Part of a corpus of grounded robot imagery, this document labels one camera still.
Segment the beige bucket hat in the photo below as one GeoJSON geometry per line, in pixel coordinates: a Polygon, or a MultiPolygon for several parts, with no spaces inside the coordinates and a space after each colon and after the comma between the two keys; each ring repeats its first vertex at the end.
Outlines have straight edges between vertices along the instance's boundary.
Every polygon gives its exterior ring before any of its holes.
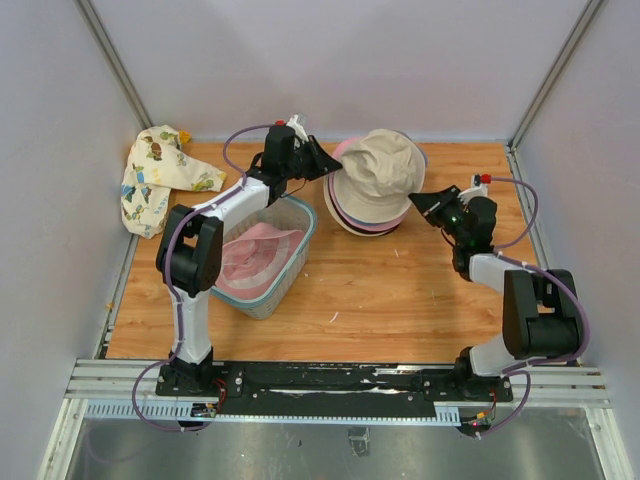
{"type": "Polygon", "coordinates": [[[343,217],[340,216],[337,207],[333,203],[330,195],[329,180],[327,178],[325,178],[323,181],[323,195],[329,214],[337,222],[338,225],[340,225],[344,230],[353,235],[367,238],[382,237],[393,233],[397,229],[397,226],[394,226],[386,230],[371,231],[349,224],[343,217]]]}

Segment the grey plastic laundry basket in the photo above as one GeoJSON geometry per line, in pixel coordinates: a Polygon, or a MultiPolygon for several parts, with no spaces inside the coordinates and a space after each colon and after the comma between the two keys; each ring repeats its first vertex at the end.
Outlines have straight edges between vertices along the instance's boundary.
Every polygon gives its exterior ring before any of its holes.
{"type": "Polygon", "coordinates": [[[315,210],[288,197],[225,234],[211,295],[258,320],[270,317],[301,273],[317,226],[315,210]]]}

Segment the light pink hat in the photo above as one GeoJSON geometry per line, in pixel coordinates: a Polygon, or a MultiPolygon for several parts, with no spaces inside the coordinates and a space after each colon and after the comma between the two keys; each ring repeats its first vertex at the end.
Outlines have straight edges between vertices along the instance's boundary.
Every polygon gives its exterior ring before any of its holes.
{"type": "Polygon", "coordinates": [[[259,222],[222,250],[215,286],[242,301],[263,295],[283,271],[304,238],[302,230],[280,230],[259,222]]]}

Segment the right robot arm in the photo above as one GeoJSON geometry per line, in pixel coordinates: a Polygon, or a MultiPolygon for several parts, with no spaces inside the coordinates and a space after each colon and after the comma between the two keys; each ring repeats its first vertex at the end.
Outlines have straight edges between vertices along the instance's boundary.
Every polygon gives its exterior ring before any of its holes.
{"type": "Polygon", "coordinates": [[[452,239],[454,270],[502,296],[500,334],[462,350],[445,377],[459,398],[504,401],[506,377],[517,369],[582,355],[590,333],[572,274],[543,270],[499,252],[493,242],[497,205],[484,180],[465,191],[450,186],[409,198],[431,226],[452,239]]]}

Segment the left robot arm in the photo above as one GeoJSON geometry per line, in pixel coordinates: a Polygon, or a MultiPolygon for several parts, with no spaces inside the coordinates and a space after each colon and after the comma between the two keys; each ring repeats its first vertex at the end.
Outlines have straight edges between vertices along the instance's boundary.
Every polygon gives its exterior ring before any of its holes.
{"type": "Polygon", "coordinates": [[[306,133],[301,115],[265,128],[262,152],[234,186],[199,206],[176,205],[169,212],[156,268],[171,296],[174,341],[160,367],[159,395],[203,396],[220,383],[208,305],[222,268],[225,233],[284,198],[289,181],[314,181],[341,167],[306,133]]]}

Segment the small yellow object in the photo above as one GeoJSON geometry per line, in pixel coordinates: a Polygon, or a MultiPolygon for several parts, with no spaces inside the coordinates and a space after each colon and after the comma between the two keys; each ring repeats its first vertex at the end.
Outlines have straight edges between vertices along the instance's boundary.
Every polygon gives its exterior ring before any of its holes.
{"type": "Polygon", "coordinates": [[[188,131],[181,130],[179,132],[179,140],[181,144],[187,144],[191,141],[191,134],[188,131]]]}

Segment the cartoon print cloth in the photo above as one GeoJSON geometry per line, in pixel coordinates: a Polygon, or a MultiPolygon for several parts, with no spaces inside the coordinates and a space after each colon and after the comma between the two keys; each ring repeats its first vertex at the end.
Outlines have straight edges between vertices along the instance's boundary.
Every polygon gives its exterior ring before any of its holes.
{"type": "Polygon", "coordinates": [[[132,144],[121,184],[121,218],[126,229],[145,239],[164,230],[174,190],[219,192],[222,170],[184,153],[178,130],[153,126],[132,144]]]}

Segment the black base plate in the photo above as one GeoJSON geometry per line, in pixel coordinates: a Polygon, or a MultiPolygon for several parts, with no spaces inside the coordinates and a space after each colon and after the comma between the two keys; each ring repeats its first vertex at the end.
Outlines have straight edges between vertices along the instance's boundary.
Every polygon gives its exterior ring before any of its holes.
{"type": "Polygon", "coordinates": [[[221,396],[220,411],[392,413],[438,402],[506,403],[508,380],[479,377],[466,366],[399,363],[214,362],[220,383],[199,400],[221,396]]]}

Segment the aluminium frame rail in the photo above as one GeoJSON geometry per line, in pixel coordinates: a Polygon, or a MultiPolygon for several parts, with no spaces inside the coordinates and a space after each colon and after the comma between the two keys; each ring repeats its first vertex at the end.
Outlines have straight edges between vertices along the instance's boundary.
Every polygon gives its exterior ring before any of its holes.
{"type": "MultiPolygon", "coordinates": [[[[96,394],[119,398],[129,394],[134,380],[149,360],[78,360],[66,387],[66,395],[96,394]]],[[[534,399],[604,404],[609,401],[604,377],[593,367],[530,366],[534,399]]]]}

